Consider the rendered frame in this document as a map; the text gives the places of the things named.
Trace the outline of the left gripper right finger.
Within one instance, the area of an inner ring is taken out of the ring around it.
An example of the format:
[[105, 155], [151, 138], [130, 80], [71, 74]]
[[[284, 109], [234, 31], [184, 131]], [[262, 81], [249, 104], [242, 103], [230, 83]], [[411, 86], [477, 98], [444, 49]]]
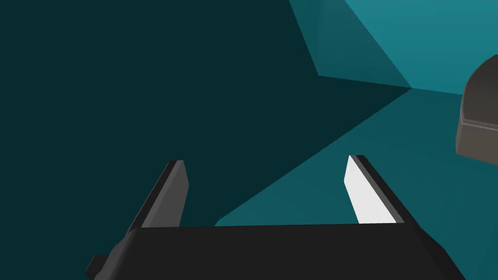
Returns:
[[360, 162], [359, 156], [348, 156], [344, 184], [360, 224], [404, 222], [365, 165]]

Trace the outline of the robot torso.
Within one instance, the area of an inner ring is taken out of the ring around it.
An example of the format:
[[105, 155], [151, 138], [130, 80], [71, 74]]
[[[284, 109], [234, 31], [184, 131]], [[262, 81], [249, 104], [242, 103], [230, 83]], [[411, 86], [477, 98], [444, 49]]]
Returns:
[[484, 61], [466, 82], [456, 153], [498, 165], [498, 54]]

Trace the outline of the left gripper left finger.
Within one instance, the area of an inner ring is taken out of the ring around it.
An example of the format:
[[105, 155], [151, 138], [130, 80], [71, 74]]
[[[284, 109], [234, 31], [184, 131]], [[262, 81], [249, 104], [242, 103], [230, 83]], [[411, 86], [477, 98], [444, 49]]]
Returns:
[[127, 232], [137, 228], [179, 227], [188, 189], [184, 161], [168, 162]]

